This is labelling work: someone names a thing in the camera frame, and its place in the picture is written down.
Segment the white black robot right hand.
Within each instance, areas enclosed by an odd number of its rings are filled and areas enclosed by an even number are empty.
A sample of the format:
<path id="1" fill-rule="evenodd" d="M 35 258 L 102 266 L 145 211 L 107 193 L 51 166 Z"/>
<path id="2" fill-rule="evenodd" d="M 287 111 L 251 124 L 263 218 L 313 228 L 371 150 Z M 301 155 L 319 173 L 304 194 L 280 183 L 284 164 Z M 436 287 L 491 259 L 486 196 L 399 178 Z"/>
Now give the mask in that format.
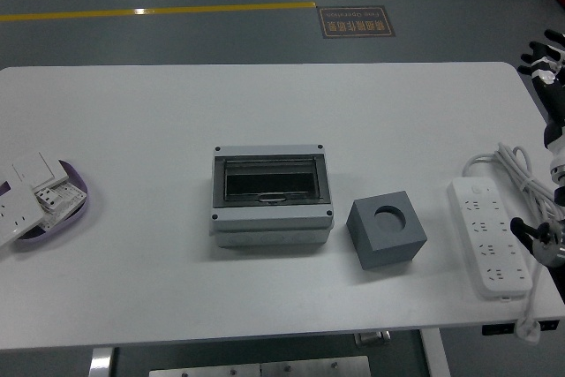
<path id="1" fill-rule="evenodd" d="M 547 113 L 544 146 L 554 155 L 564 148 L 564 33 L 547 29 L 549 43 L 531 41 L 517 71 L 529 76 Z"/>

